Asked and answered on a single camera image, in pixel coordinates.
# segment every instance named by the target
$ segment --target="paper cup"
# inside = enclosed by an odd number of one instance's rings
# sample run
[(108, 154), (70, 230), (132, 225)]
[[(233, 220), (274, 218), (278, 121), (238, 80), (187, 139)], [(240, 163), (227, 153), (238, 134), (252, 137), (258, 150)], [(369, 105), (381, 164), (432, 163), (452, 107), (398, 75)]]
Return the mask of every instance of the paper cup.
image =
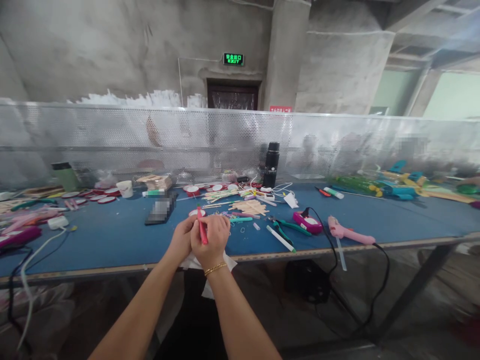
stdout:
[(116, 183), (116, 187), (120, 190), (122, 198), (131, 198), (134, 195), (134, 189), (132, 188), (132, 181), (121, 181)]

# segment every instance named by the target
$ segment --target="plug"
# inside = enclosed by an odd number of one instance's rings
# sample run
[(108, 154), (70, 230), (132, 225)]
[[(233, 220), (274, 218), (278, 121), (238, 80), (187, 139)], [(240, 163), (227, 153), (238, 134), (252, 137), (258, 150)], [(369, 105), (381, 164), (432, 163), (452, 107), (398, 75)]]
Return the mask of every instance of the plug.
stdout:
[(302, 218), (308, 218), (309, 217), (309, 208), (307, 207), (303, 212), (300, 214)]

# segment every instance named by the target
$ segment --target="doorway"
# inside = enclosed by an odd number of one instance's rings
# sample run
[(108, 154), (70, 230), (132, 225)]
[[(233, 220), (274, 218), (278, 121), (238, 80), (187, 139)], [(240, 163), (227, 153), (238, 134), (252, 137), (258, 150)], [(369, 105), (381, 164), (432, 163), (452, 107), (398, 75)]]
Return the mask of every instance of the doorway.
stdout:
[(208, 108), (258, 110), (259, 82), (207, 80)]

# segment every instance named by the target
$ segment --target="red sign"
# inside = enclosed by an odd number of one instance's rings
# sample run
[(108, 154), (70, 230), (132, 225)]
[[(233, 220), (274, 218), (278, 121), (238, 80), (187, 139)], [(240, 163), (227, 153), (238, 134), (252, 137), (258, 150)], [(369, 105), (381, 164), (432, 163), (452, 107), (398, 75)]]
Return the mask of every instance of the red sign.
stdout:
[(270, 111), (274, 113), (291, 113), (291, 106), (270, 106)]

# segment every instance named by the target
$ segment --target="perforated metal panel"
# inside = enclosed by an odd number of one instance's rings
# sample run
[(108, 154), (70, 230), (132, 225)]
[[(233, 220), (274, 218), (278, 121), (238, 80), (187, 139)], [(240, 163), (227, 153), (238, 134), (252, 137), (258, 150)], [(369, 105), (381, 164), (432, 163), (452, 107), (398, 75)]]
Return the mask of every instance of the perforated metal panel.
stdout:
[(280, 142), (279, 176), (293, 181), (397, 160), (407, 171), (473, 173), (479, 130), (475, 121), (10, 102), (0, 104), (0, 186), (44, 184), (54, 162), (70, 162), (89, 185), (96, 170), (212, 181), (261, 168), (269, 142)]

